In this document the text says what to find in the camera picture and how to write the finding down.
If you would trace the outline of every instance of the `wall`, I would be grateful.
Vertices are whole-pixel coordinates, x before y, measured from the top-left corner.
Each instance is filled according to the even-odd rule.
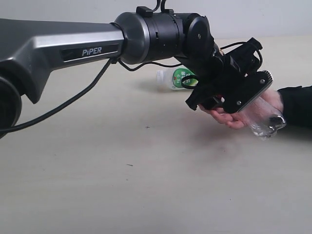
[[[111,22],[124,11],[135,11],[137,5],[153,8],[156,4],[156,0],[70,2],[3,1],[0,16],[27,20]],[[167,6],[176,12],[206,15],[216,39],[312,34],[310,0],[167,0]]]

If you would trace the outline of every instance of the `table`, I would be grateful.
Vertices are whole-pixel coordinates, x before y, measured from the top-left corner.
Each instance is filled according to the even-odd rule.
[[[311,84],[312,37],[257,39],[272,88]],[[23,99],[20,122],[78,93],[104,63],[55,71],[38,104]],[[261,141],[230,130],[190,110],[189,91],[159,93],[157,69],[112,65],[81,100],[0,141],[2,234],[312,232],[311,132]]]

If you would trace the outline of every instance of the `bottle label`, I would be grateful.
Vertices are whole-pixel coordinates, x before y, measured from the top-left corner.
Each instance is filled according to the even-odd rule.
[[[186,68],[178,68],[175,70],[173,74],[173,84],[176,88],[183,88],[181,85],[181,81],[184,77],[192,76],[194,75],[193,72],[191,72],[189,69]],[[196,79],[187,79],[183,82],[185,85],[194,86],[197,83]]]

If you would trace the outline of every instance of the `robotic arm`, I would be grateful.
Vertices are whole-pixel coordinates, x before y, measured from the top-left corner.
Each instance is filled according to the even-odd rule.
[[[57,113],[87,93],[112,63],[155,63],[174,57],[189,68],[198,83],[186,100],[195,110],[223,107],[226,112],[242,110],[272,83],[270,73],[257,71],[262,64],[261,44],[251,38],[227,54],[216,45],[208,19],[197,13],[175,13],[157,0],[154,10],[137,7],[120,14],[111,23],[77,23],[0,19],[0,138],[32,126]],[[102,59],[107,64],[85,90],[51,112],[16,125],[21,96],[32,103],[56,69]]]

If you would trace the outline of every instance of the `black sleeve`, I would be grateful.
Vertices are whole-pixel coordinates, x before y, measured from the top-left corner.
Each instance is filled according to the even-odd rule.
[[[312,86],[279,89],[288,125],[312,128]]]

